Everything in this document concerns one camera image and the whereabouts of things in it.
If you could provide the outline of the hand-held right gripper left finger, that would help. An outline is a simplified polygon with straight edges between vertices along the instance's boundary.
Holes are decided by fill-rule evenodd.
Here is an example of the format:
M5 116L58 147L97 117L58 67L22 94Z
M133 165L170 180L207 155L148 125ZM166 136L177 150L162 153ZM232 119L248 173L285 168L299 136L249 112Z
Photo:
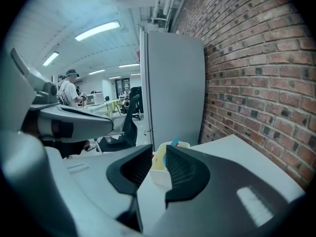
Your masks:
M143 235L137 191L152 166L151 145L72 159L62 159L55 148L46 152L73 236Z

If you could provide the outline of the person's left hand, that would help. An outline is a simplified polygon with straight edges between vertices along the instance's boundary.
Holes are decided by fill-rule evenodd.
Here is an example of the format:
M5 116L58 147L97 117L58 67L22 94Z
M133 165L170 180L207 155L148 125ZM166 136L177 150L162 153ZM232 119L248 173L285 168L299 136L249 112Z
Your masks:
M72 155L80 155L82 150L89 148L90 142L88 140L73 143L63 143L58 146L58 150L62 158L68 158Z

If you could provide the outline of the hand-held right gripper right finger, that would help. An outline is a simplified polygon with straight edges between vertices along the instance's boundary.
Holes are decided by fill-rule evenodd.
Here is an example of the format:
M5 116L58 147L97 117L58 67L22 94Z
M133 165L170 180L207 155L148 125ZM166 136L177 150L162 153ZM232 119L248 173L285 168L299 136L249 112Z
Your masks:
M171 189L149 237L263 237L280 222L287 201L242 165L168 145Z

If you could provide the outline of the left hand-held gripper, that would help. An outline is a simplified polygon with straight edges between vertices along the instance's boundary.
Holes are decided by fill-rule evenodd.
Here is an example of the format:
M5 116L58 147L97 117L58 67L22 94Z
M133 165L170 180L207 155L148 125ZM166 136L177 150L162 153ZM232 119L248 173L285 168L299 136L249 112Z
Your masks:
M34 68L26 71L26 95L30 109L38 116L40 138L74 143L106 136L112 132L109 118L80 109L57 105L57 86Z

